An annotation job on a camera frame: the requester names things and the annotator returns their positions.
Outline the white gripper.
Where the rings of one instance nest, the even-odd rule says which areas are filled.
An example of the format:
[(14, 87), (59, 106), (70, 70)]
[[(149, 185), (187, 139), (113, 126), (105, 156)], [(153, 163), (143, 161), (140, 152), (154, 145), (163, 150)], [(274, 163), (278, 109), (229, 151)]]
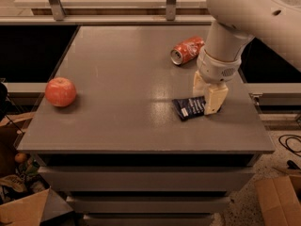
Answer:
[(241, 54), (233, 61), (226, 61), (222, 58), (213, 58), (204, 47), (200, 49), (197, 59), (198, 70), (194, 75), (193, 95), (205, 97), (206, 115), (216, 113), (224, 103), (229, 89), (222, 82), (230, 81), (234, 77), (241, 62)]

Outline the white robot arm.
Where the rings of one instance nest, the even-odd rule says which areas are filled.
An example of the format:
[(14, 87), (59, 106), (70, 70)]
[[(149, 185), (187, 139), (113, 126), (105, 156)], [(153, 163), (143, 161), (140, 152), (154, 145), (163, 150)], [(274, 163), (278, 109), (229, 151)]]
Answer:
[(204, 113), (224, 103), (226, 83), (241, 65), (241, 54), (255, 38), (301, 69), (301, 11), (281, 0), (206, 0), (214, 17), (195, 73), (194, 92), (205, 100)]

